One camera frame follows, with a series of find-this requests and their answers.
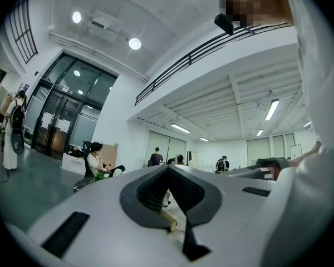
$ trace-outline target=green object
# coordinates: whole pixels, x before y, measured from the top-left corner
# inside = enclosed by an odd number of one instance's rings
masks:
[[[102,180],[102,179],[104,179],[104,173],[103,172],[98,172],[95,175],[95,180],[98,181],[98,180]]]

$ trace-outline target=black metal railing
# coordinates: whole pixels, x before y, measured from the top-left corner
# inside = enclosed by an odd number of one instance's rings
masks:
[[[13,38],[23,60],[28,63],[38,54],[28,15],[28,0],[18,0],[8,15]]]
[[[235,28],[232,36],[227,33],[222,33],[207,42],[203,43],[199,47],[195,48],[191,52],[176,61],[171,67],[165,70],[160,76],[153,80],[137,97],[135,106],[140,103],[144,98],[154,92],[158,87],[164,84],[167,80],[170,80],[174,75],[191,66],[198,60],[206,57],[207,55],[223,48],[225,45],[239,41],[241,39],[254,36],[259,33],[272,31],[274,29],[289,27],[287,23],[272,25],[272,26],[251,26],[247,28],[237,27]]]

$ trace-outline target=backpack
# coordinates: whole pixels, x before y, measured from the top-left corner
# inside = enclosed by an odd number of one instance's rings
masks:
[[[11,112],[11,128],[12,130],[22,130],[23,122],[24,122],[24,113],[22,111],[22,106],[17,104],[17,100],[15,100],[16,105],[12,109]]]
[[[227,170],[227,164],[222,159],[219,159],[217,164],[217,172],[224,172]]]

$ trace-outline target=floor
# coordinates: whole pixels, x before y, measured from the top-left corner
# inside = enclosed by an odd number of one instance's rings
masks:
[[[61,162],[25,147],[18,168],[0,183],[0,213],[23,231],[48,210],[73,194],[82,175],[62,170]],[[8,179],[0,152],[0,181]]]

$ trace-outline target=ceiling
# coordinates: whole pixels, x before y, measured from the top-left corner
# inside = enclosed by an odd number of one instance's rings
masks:
[[[306,115],[295,44],[234,62],[218,78],[201,77],[163,106],[140,115],[139,119],[185,134],[171,123],[191,131],[194,139],[234,140],[282,134],[301,128]],[[271,101],[279,105],[265,121]]]
[[[186,35],[213,23],[218,0],[52,0],[51,31],[76,39],[146,74],[152,65]],[[72,14],[82,13],[75,24]],[[105,21],[107,30],[91,21]],[[128,40],[142,46],[134,51]]]

